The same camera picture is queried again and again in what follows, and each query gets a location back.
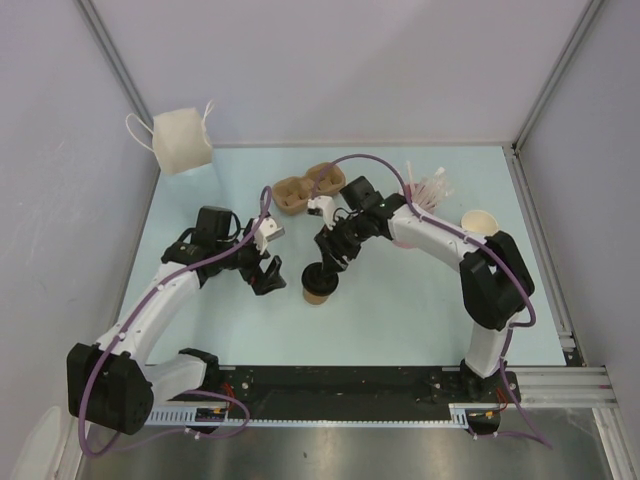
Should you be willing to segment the single black cup lid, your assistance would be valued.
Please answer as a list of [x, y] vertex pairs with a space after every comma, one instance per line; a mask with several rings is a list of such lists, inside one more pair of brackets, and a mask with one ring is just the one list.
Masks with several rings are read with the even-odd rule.
[[339, 285], [339, 276], [322, 277], [321, 265], [321, 262], [314, 262], [305, 267], [301, 276], [302, 286], [318, 293], [329, 291], [333, 293]]

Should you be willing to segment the light blue paper bag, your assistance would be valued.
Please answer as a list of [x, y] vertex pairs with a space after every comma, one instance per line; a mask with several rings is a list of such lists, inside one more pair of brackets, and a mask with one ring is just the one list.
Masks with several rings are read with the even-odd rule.
[[166, 111], [155, 115], [151, 124], [134, 113], [125, 117], [131, 138], [154, 155], [167, 188], [185, 205], [211, 204], [219, 196], [207, 130], [214, 108], [210, 100], [203, 111], [195, 107]]

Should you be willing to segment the single brown paper cup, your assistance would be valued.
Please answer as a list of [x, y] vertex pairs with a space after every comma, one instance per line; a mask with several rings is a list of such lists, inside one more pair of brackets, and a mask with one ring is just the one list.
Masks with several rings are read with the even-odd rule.
[[316, 291], [312, 291], [304, 287], [302, 289], [302, 295], [303, 295], [303, 299], [308, 304], [312, 306], [319, 306], [325, 303], [330, 298], [330, 296], [332, 295], [332, 291], [318, 293]]

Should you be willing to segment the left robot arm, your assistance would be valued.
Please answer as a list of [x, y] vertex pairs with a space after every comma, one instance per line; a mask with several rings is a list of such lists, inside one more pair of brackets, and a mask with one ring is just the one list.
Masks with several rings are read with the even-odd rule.
[[159, 402], [181, 395], [214, 397], [223, 384], [217, 356], [185, 348], [161, 364], [151, 365], [148, 358], [179, 310], [220, 273], [238, 272], [257, 296], [284, 288], [282, 261], [267, 250], [283, 233], [271, 215], [242, 225], [228, 209], [201, 208], [195, 225], [164, 251], [130, 312], [93, 344], [78, 343], [69, 352], [70, 414], [82, 424], [132, 435]]

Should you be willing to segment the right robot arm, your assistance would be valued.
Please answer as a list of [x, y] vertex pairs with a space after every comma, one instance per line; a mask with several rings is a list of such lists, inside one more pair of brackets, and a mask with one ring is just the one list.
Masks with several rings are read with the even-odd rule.
[[339, 275], [356, 259], [362, 244], [382, 237], [418, 249], [451, 267], [461, 282], [463, 305], [473, 321], [471, 343], [461, 365], [463, 393], [484, 401], [497, 389], [495, 373], [505, 357], [510, 331], [523, 310], [531, 310], [535, 285], [515, 240], [499, 231], [468, 233], [419, 211], [405, 194], [383, 197], [363, 176], [346, 185], [348, 205], [339, 216], [330, 196], [313, 196], [307, 210], [322, 218], [315, 236], [321, 259], [309, 264], [301, 282], [304, 299], [319, 305], [338, 287]]

